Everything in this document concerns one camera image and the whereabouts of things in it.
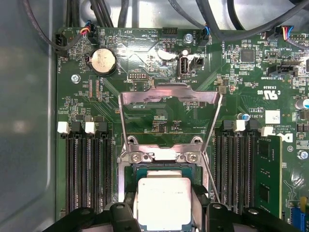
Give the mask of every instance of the white label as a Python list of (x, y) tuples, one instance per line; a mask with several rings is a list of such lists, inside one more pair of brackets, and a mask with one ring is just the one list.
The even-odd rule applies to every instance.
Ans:
[(266, 124), (280, 124), (280, 110), (265, 110)]
[(258, 95), (263, 95), (263, 99), (265, 100), (278, 100), (278, 95), (281, 94), (281, 91), (278, 90), (277, 93), (275, 90), (258, 90), (257, 91)]

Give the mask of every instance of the chip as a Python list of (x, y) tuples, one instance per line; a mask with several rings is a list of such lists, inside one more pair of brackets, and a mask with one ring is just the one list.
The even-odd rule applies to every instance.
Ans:
[(267, 203), (269, 203), (269, 188), (266, 187), (265, 185), (260, 184), (259, 186), (259, 195), (260, 198)]
[(95, 122), (104, 122), (104, 116), (94, 116)]
[(241, 62), (254, 63), (254, 50), (253, 49), (242, 49)]
[(84, 115), (76, 115), (76, 120), (83, 120), (84, 119)]
[(261, 157), (269, 158), (269, 142), (264, 140), (259, 140), (259, 154)]

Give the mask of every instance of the capacitor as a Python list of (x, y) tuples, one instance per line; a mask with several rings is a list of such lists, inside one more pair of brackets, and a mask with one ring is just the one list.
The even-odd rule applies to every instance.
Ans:
[(298, 110), (309, 109), (309, 99), (299, 99), (295, 103)]
[(307, 151), (304, 151), (304, 150), (299, 150), (298, 153), (297, 153), (297, 157), (301, 160), (305, 160), (307, 159), (309, 156), (308, 152)]
[(86, 56), (87, 65), (99, 76), (108, 76), (117, 69), (117, 57), (108, 48), (99, 48)]
[(193, 42), (193, 35), (192, 34), (185, 34), (183, 41), (186, 44), (192, 43)]
[(240, 113), (240, 114), (237, 115), (237, 119), (238, 120), (244, 120), (245, 122), (248, 122), (250, 120), (250, 115)]

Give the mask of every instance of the sticker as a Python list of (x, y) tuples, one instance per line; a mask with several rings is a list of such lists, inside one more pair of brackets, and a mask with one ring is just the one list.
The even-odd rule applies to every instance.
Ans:
[(265, 110), (266, 124), (280, 124), (280, 110)]
[(296, 140), (296, 149), (308, 150), (309, 140)]

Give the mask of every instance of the green circuit board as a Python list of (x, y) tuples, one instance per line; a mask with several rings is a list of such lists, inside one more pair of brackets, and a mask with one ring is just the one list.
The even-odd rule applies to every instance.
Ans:
[[(79, 30), (62, 28), (60, 33), (72, 40)], [(190, 44), (183, 40), (188, 33), (194, 37)], [(84, 36), (70, 49), (67, 58), (58, 57), (57, 60), (57, 120), (69, 124), (80, 121), (84, 126), (86, 116), (87, 120), (108, 123), (112, 135), (111, 186), (112, 201), (115, 202), (117, 157), (124, 144), (119, 93), (146, 91), (159, 83), (186, 83), (197, 91), (218, 90), (224, 98), (216, 127), (223, 120), (234, 121), (239, 113), (246, 113), (257, 120), (260, 127), (272, 126), (274, 134), (280, 135), (281, 148), (275, 152), (273, 161), (282, 175), (276, 177), (277, 183), (270, 185), (281, 190), (277, 197), (281, 196), (282, 205), (278, 208), (290, 222), (290, 208), (297, 206), (301, 196), (307, 196), (309, 184), (306, 172), (309, 162), (297, 156), (299, 150), (309, 149), (309, 131), (297, 132), (297, 125), (306, 126), (309, 118), (300, 119), (301, 112), (295, 107), (298, 99), (309, 96), (309, 70), (306, 67), (309, 53), (282, 39), (267, 40), (263, 34), (230, 43), (216, 41), (210, 36), (206, 46), (199, 46), (199, 34), (197, 29), (178, 29), (176, 36), (166, 38), (162, 29), (98, 29), (100, 45), (92, 45)], [(308, 42), (307, 37), (305, 33), (291, 35), (292, 39), (302, 43)], [(86, 64), (85, 54), (99, 47), (106, 47), (117, 56), (117, 70), (108, 77), (97, 76)], [(176, 59), (164, 60), (158, 51), (177, 55), (184, 49), (189, 54), (196, 54), (203, 62), (192, 65), (188, 74), (178, 75)], [(281, 64), (293, 67), (292, 71), (269, 73)], [(74, 74), (81, 77), (80, 83), (71, 81)], [(193, 136), (204, 137), (211, 121), (209, 109), (203, 102), (179, 102), (174, 98), (164, 98), (158, 104), (128, 105), (125, 117), (129, 135), (134, 135), (140, 144), (161, 147), (190, 143)], [(208, 147), (210, 157), (214, 154), (214, 144), (212, 139)], [(59, 135), (57, 212), (64, 210), (66, 201), (65, 147), (65, 140)], [(273, 214), (281, 217), (278, 210)]]

